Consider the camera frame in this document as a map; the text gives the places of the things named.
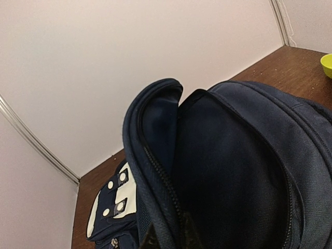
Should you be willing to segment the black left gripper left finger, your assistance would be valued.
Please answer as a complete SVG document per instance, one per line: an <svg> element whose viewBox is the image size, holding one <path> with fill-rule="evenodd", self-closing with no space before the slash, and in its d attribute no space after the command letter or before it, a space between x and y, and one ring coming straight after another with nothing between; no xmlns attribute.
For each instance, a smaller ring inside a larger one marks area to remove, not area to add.
<svg viewBox="0 0 332 249"><path fill-rule="evenodd" d="M153 224L149 226L140 249L158 249L158 239Z"/></svg>

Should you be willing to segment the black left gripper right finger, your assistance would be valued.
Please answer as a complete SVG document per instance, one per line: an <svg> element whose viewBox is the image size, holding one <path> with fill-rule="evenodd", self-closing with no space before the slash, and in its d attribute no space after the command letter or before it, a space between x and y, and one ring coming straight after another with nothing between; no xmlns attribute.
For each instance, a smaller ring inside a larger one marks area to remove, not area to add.
<svg viewBox="0 0 332 249"><path fill-rule="evenodd" d="M181 248L204 249L195 223L188 212L182 212L180 218Z"/></svg>

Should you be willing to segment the navy blue student backpack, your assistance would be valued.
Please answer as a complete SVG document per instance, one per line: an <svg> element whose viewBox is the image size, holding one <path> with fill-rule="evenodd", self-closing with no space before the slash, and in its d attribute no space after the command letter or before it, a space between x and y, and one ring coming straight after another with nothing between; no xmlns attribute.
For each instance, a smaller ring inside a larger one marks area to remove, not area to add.
<svg viewBox="0 0 332 249"><path fill-rule="evenodd" d="M205 248L331 248L331 111L250 81L150 84L124 118L125 159L98 192L96 248L181 248L190 213Z"/></svg>

